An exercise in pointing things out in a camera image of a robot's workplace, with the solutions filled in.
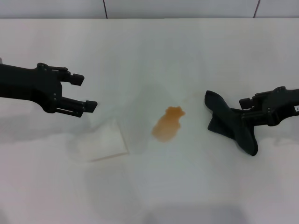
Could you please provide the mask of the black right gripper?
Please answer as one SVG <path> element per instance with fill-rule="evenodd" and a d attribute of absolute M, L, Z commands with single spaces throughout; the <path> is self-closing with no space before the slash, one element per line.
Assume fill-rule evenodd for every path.
<path fill-rule="evenodd" d="M 286 118 L 299 114 L 299 90 L 277 87 L 272 91 L 257 93 L 252 98 L 239 100 L 241 120 L 245 126 L 277 126 Z"/>

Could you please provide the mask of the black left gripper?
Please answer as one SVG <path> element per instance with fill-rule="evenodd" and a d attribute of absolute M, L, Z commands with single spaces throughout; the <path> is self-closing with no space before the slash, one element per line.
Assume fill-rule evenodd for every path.
<path fill-rule="evenodd" d="M 34 69 L 11 65 L 0 66 L 0 96 L 32 101 L 47 113 L 62 113 L 81 117 L 93 113 L 96 101 L 78 101 L 62 96 L 61 82 L 81 86 L 84 76 L 71 74 L 66 67 L 52 67 L 39 63 Z"/>

